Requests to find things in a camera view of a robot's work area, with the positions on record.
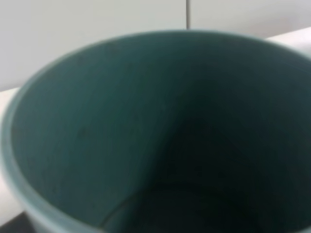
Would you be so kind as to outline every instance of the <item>teal plastic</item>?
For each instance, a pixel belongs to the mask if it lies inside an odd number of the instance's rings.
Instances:
[[[2,160],[39,232],[285,233],[311,225],[311,64],[217,32],[117,38],[37,73]]]

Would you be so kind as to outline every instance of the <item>white wall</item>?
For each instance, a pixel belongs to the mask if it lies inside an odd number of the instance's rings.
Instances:
[[[0,91],[83,45],[185,22],[185,0],[0,0]]]
[[[311,0],[191,0],[191,28],[270,37],[311,26]]]

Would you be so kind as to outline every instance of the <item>plastic container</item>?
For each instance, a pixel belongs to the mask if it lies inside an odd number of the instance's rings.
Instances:
[[[38,72],[7,109],[5,177],[39,233],[311,225],[311,63],[266,41],[158,32]]]

